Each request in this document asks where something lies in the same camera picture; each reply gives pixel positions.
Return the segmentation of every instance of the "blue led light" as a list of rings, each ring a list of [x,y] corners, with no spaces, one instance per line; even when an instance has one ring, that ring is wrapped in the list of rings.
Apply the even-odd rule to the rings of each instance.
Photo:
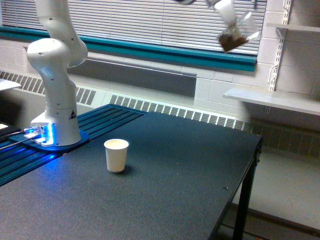
[[[46,130],[46,145],[52,145],[54,144],[54,124],[49,123]]]

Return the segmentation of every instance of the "paper cup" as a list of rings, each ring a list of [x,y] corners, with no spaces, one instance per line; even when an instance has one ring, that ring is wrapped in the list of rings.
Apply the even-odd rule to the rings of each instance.
[[[122,139],[110,139],[104,142],[106,166],[112,173],[125,169],[129,143]]]

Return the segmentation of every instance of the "window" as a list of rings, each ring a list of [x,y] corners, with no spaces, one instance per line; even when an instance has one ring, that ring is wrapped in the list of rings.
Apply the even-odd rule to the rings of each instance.
[[[44,30],[35,0],[0,0],[3,24]],[[221,52],[217,36],[225,25],[205,0],[181,5],[173,0],[69,0],[70,15],[79,35],[138,43]],[[236,13],[253,12],[262,29],[267,0],[234,0]],[[259,41],[233,53],[258,54]]]

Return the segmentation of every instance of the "cable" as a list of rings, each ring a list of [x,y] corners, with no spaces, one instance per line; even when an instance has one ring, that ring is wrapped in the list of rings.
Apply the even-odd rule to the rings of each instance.
[[[31,138],[26,138],[26,139],[23,139],[23,140],[21,140],[21,141],[17,141],[17,142],[15,142],[15,143],[12,143],[12,144],[3,146],[3,147],[0,148],[0,151],[5,150],[5,149],[8,149],[8,148],[10,148],[10,147],[12,147],[12,146],[15,146],[15,145],[19,145],[19,144],[24,143],[24,142],[26,142],[26,141],[28,141],[28,140],[38,139],[38,138],[40,138],[41,136],[42,136],[41,134],[38,134],[38,135],[35,135],[35,136],[31,137]]]
[[[16,132],[8,133],[6,135],[0,136],[0,141],[6,140],[6,139],[8,139],[8,138],[10,138],[12,136],[15,136],[15,135],[18,135],[18,134],[24,134],[24,133],[25,133],[25,131],[23,131],[23,130],[22,131],[16,131]]]

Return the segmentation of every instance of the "shelf bracket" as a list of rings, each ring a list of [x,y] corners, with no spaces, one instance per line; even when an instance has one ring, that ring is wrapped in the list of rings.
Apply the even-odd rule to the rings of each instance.
[[[282,24],[288,24],[290,9],[291,9],[291,2],[292,2],[292,0],[283,0],[284,15],[283,15],[283,19],[282,19]],[[270,69],[270,73],[269,73],[268,83],[269,83],[269,90],[270,91],[276,90],[278,72],[279,72],[279,68],[280,68],[280,62],[281,62],[281,57],[282,57],[282,53],[283,53],[287,30],[280,29],[279,27],[277,27],[276,32],[278,33],[280,39],[279,39],[278,48],[276,50],[274,65]]]
[[[278,35],[279,35],[279,37],[281,39],[285,39],[286,33],[287,33],[287,29],[283,29],[283,28],[277,27],[275,30],[276,30],[276,32],[278,33]]]

